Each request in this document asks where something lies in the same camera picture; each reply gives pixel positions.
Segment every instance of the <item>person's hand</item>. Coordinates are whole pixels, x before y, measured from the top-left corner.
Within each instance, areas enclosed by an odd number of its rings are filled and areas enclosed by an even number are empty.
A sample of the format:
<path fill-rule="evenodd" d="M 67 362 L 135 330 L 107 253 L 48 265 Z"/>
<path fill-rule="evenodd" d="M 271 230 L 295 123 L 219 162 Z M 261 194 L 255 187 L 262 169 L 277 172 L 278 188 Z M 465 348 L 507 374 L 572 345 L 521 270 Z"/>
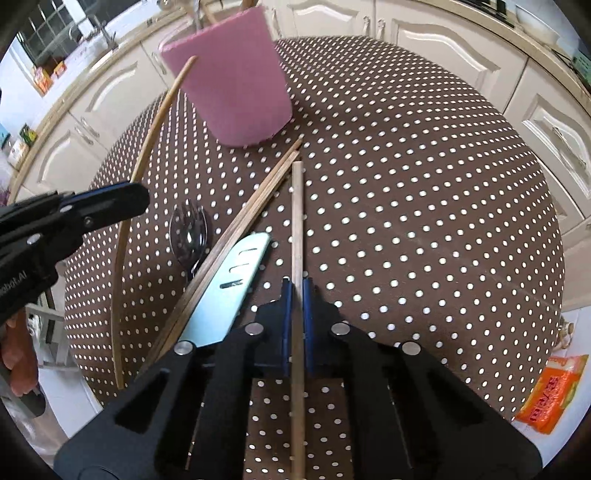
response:
<path fill-rule="evenodd" d="M 29 393 L 39 381 L 37 356 L 25 315 L 22 309 L 7 320 L 6 336 L 1 345 L 2 361 L 12 371 L 10 388 L 17 397 Z"/>

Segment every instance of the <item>wooden stick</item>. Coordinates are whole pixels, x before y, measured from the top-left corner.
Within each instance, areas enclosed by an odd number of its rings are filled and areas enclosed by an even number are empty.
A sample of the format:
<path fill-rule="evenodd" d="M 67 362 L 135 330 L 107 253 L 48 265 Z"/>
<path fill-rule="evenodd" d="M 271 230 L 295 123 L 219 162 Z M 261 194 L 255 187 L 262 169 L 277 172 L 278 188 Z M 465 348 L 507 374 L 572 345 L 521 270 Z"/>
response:
<path fill-rule="evenodd" d="M 131 174 L 130 182 L 141 181 L 148 164 L 150 163 L 150 154 L 154 148 L 154 144 L 158 139 L 160 128 L 164 119 L 168 115 L 168 110 L 173 104 L 174 99 L 177 97 L 178 90 L 183 83 L 183 80 L 191 70 L 191 67 L 197 60 L 197 57 L 190 57 L 185 63 L 183 69 L 176 77 L 173 86 L 164 97 L 163 102 L 156 112 L 156 117 L 150 129 L 148 135 L 142 145 L 142 150 L 139 152 L 139 157 L 135 163 L 134 171 Z M 124 220 L 119 224 L 118 236 L 117 236 L 117 250 L 115 254 L 115 268 L 113 269 L 113 290 L 111 296 L 111 349 L 113 353 L 113 370 L 115 373 L 115 382 L 117 388 L 120 390 L 124 388 L 124 375 L 123 375 L 123 363 L 121 360 L 121 336 L 119 335 L 119 322 L 123 315 L 121 292 L 123 290 L 123 266 L 125 263 L 125 253 L 127 249 L 127 240 L 129 238 L 129 229 L 131 227 L 131 219 Z"/>
<path fill-rule="evenodd" d="M 246 233 L 261 213 L 269 198 L 291 168 L 292 163 L 298 157 L 299 151 L 296 149 L 300 145 L 301 139 L 294 142 L 277 165 L 275 165 L 275 168 L 267 175 L 257 191 L 252 194 L 246 205 L 238 212 L 236 218 L 209 252 L 209 255 L 199 270 L 197 270 L 194 279 L 178 300 L 174 310 L 166 320 L 164 327 L 160 330 L 158 338 L 152 344 L 152 348 L 146 356 L 140 373 L 146 371 L 178 341 L 217 269 L 222 265 L 222 262 L 232 247 Z"/>
<path fill-rule="evenodd" d="M 304 168 L 301 161 L 291 168 L 291 281 L 295 300 L 291 311 L 291 478 L 306 477 L 306 405 L 304 400 Z"/>

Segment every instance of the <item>knife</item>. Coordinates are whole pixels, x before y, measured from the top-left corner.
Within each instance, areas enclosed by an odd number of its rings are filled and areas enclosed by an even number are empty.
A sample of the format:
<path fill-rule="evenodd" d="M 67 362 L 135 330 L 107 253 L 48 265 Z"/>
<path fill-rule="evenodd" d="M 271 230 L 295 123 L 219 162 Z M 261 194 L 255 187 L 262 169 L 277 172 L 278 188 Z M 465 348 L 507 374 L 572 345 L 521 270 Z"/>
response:
<path fill-rule="evenodd" d="M 267 233 L 253 233 L 234 245 L 195 307 L 179 340 L 189 340 L 200 347 L 224 339 L 270 241 Z"/>

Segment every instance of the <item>white cabinet door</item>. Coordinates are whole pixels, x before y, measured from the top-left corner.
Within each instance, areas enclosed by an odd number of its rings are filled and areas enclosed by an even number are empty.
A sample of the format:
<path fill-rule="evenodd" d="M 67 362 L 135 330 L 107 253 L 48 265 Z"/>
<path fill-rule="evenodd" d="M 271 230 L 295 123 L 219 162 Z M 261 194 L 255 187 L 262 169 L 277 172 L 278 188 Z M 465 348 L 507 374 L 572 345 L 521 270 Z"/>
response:
<path fill-rule="evenodd" d="M 83 192 L 106 155 L 107 150 L 66 114 L 37 153 L 23 185 L 33 194 Z"/>
<path fill-rule="evenodd" d="M 279 24 L 286 37 L 373 35 L 372 0 L 278 0 Z"/>
<path fill-rule="evenodd" d="M 472 85 L 503 112 L 526 55 L 463 18 L 411 0 L 378 0 L 377 37 L 437 63 Z"/>
<path fill-rule="evenodd" d="M 562 246 L 564 251 L 571 248 L 579 248 L 591 239 L 591 218 L 587 218 L 568 233 L 562 234 Z"/>
<path fill-rule="evenodd" d="M 137 45 L 92 83 L 70 113 L 94 140 L 110 148 L 135 117 L 165 90 L 166 84 L 144 49 Z"/>
<path fill-rule="evenodd" d="M 267 18 L 267 24 L 269 25 L 269 31 L 271 32 L 271 38 L 273 40 L 279 40 L 285 37 L 285 33 L 281 28 L 280 13 L 277 7 L 278 3 L 283 3 L 284 0 L 264 0 L 259 2 L 259 5 L 263 5 L 265 9 L 265 16 Z"/>
<path fill-rule="evenodd" d="M 540 162 L 540 167 L 542 167 L 546 183 L 548 184 L 548 189 L 552 195 L 552 203 L 554 204 L 554 209 L 556 210 L 560 233 L 564 236 L 578 224 L 580 224 L 584 220 L 584 216 L 576 206 L 569 193 L 556 179 L 554 174 L 548 170 L 546 165 Z"/>
<path fill-rule="evenodd" d="M 18 189 L 16 202 L 21 202 L 34 196 L 35 194 L 31 190 L 21 186 L 21 188 Z"/>
<path fill-rule="evenodd" d="M 530 60 L 505 117 L 591 215 L 591 118 L 570 94 Z"/>
<path fill-rule="evenodd" d="M 164 28 L 161 28 L 142 42 L 146 55 L 150 58 L 150 61 L 156 69 L 156 72 L 158 72 L 158 75 L 160 75 L 160 78 L 162 78 L 169 88 L 172 87 L 174 83 L 174 74 L 168 69 L 160 56 L 160 44 L 168 37 L 174 35 L 177 30 L 182 30 L 189 25 L 191 25 L 189 18 L 183 17 Z"/>

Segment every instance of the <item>brown tablecloth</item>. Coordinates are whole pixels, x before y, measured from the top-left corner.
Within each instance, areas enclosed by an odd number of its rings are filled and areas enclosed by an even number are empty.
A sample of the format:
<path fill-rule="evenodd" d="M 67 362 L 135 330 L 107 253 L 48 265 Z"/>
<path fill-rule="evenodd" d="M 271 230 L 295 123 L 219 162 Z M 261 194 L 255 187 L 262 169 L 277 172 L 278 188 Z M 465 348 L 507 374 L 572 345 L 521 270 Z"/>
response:
<path fill-rule="evenodd" d="M 363 37 L 277 44 L 293 118 L 249 148 L 217 144 L 180 94 L 144 177 L 152 203 L 135 219 L 120 335 L 138 371 L 185 285 L 168 240 L 174 206 L 206 208 L 215 239 L 289 145 L 304 135 L 306 274 L 378 342 L 415 339 L 505 418 L 531 391 L 556 337 L 563 250 L 535 155 L 477 91 L 404 49 Z M 157 100 L 116 143 L 94 187 L 128 179 Z M 253 227 L 270 252 L 241 321 L 290 274 L 284 183 Z M 109 308 L 114 226 L 69 263 L 67 332 L 98 399 L 116 396 Z M 308 478 L 351 478 L 339 381 L 307 383 Z M 246 478 L 290 476 L 289 385 L 254 385 Z"/>

